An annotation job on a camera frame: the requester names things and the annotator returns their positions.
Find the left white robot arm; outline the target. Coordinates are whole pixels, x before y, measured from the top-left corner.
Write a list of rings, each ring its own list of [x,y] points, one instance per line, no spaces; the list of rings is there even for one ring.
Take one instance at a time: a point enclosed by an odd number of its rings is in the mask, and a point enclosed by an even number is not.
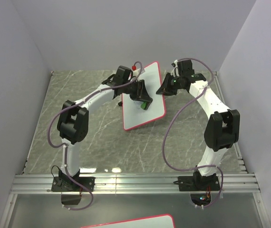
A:
[[[63,143],[63,160],[58,176],[68,191],[74,191],[80,186],[79,143],[88,133],[89,115],[121,94],[127,94],[131,100],[143,103],[144,110],[153,101],[145,81],[141,79],[119,88],[112,85],[110,80],[105,80],[86,97],[64,103],[57,123]]]

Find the green whiteboard eraser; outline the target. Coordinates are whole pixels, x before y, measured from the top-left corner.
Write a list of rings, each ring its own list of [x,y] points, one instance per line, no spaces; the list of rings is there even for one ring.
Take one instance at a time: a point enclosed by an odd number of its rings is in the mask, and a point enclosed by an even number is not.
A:
[[[143,103],[140,105],[140,107],[141,107],[141,109],[143,109],[143,110],[147,110],[148,107],[149,107],[149,105],[150,105],[149,102],[143,102]]]

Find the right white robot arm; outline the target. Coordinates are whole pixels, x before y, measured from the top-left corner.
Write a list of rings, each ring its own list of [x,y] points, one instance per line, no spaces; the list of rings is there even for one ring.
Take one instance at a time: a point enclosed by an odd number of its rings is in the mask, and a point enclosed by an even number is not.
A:
[[[194,97],[189,103],[197,101],[208,118],[204,132],[206,149],[193,173],[194,187],[203,190],[215,182],[223,155],[239,139],[240,113],[230,109],[217,97],[202,74],[173,76],[166,73],[156,94],[176,95],[179,89],[187,90]]]

